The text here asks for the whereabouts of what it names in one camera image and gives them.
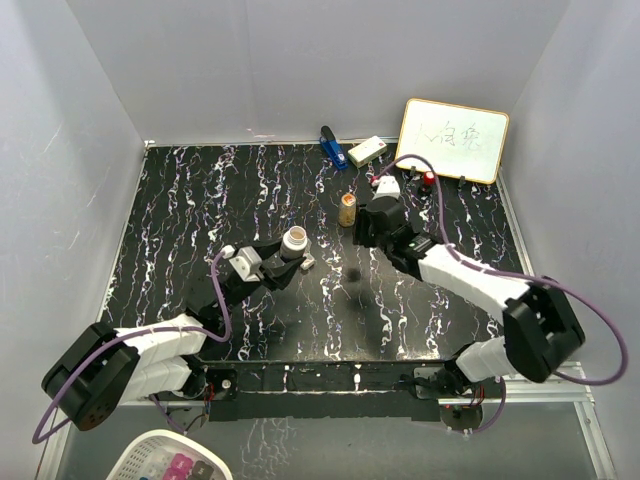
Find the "white cap pill bottle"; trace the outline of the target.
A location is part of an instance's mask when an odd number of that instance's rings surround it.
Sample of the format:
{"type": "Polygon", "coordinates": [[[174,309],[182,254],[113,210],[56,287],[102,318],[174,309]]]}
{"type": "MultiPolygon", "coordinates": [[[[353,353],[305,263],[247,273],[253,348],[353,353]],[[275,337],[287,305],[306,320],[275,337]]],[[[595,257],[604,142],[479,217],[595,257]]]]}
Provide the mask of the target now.
{"type": "Polygon", "coordinates": [[[283,236],[280,256],[285,261],[301,258],[307,249],[306,230],[301,226],[291,227],[283,236]]]}

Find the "clear jar of yellow capsules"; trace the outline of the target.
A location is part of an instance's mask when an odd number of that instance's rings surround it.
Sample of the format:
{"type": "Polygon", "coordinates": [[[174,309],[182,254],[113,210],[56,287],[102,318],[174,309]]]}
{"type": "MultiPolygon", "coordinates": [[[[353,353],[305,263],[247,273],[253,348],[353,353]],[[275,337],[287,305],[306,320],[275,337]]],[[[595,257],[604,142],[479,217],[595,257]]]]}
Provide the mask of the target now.
{"type": "Polygon", "coordinates": [[[353,193],[346,193],[341,197],[338,210],[338,223],[343,228],[354,225],[357,212],[357,199],[353,193]]]}

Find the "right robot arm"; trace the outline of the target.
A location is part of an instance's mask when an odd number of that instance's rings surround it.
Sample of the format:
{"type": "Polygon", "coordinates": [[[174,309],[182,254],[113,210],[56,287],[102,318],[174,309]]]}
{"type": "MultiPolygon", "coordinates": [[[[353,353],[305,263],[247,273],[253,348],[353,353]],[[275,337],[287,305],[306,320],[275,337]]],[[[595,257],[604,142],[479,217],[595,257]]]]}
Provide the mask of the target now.
{"type": "Polygon", "coordinates": [[[451,255],[437,237],[415,228],[393,197],[357,206],[353,242],[379,249],[396,270],[462,297],[503,328],[502,336],[462,347],[429,377],[414,378],[412,386],[466,397],[492,377],[520,374],[542,383],[585,342],[560,289],[501,277],[486,264],[451,255]]]}

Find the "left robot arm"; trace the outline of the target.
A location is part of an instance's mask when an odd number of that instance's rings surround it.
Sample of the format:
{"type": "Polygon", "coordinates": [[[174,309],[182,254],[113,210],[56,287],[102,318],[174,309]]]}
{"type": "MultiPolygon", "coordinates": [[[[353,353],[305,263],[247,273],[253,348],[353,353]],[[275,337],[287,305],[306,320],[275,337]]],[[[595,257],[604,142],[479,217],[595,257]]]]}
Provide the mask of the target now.
{"type": "Polygon", "coordinates": [[[213,392],[198,355],[231,340],[231,311],[255,291],[285,289],[309,262],[307,240],[226,245],[191,284],[184,312],[151,326],[87,327],[44,375],[43,391],[80,431],[120,405],[169,392],[194,399],[213,392]]]}

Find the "yellow clear weekly pill organizer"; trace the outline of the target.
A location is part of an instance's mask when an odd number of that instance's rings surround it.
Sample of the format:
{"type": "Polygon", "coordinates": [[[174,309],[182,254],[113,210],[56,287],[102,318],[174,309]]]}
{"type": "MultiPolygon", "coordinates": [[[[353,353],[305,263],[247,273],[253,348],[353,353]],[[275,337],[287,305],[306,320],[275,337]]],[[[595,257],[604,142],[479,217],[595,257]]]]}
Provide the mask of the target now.
{"type": "Polygon", "coordinates": [[[311,246],[312,246],[312,243],[310,240],[308,240],[303,253],[304,260],[300,265],[300,269],[302,271],[309,271],[316,263],[316,260],[311,253],[311,246]]]}

